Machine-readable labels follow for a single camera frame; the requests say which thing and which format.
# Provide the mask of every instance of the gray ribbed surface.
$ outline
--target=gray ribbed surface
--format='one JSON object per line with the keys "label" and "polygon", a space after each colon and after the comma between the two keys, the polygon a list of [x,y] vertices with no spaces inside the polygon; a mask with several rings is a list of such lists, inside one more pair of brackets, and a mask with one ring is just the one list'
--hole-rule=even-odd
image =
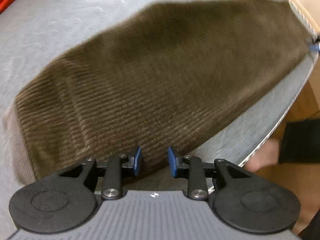
{"label": "gray ribbed surface", "polygon": [[128,191],[120,200],[105,201],[83,226],[55,235],[18,231],[10,240],[297,240],[290,231],[252,235],[228,227],[207,203],[186,198],[182,191]]}

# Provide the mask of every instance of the brown corduroy fabric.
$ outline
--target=brown corduroy fabric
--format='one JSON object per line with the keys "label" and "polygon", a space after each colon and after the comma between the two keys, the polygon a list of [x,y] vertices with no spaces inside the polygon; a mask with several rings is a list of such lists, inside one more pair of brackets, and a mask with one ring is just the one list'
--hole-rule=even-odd
{"label": "brown corduroy fabric", "polygon": [[265,95],[308,52],[286,2],[163,2],[70,49],[15,100],[39,179],[142,146],[145,171],[186,153]]}

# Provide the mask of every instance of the white logo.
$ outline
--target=white logo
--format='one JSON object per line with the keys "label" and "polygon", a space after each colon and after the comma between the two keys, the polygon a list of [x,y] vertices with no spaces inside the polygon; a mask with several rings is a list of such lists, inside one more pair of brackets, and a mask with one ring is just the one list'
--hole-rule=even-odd
{"label": "white logo", "polygon": [[160,195],[156,192],[153,192],[150,194],[150,196],[156,198],[156,197],[159,197]]}

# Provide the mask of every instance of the white textured surface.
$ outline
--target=white textured surface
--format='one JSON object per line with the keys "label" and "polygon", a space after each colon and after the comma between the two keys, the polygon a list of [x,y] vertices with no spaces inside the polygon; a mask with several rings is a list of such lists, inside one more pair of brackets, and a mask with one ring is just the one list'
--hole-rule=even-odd
{"label": "white textured surface", "polygon": [[[16,0],[0,15],[0,115],[45,65],[66,49],[118,23],[155,0]],[[308,76],[310,56],[265,98],[195,152],[205,161],[240,163],[283,116]],[[0,239],[14,232],[7,206],[21,187],[11,169],[8,138],[0,127]],[[167,187],[164,180],[160,182]]]}

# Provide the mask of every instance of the round black pad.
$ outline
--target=round black pad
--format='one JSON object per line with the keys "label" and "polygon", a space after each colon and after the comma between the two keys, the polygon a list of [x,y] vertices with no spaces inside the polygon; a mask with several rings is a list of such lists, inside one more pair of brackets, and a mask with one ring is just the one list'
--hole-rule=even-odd
{"label": "round black pad", "polygon": [[46,177],[17,191],[9,211],[17,226],[36,233],[58,233],[81,225],[97,201],[76,178]]}
{"label": "round black pad", "polygon": [[213,201],[214,211],[227,224],[248,233],[271,234],[297,221],[300,203],[291,191],[262,178],[233,182]]}

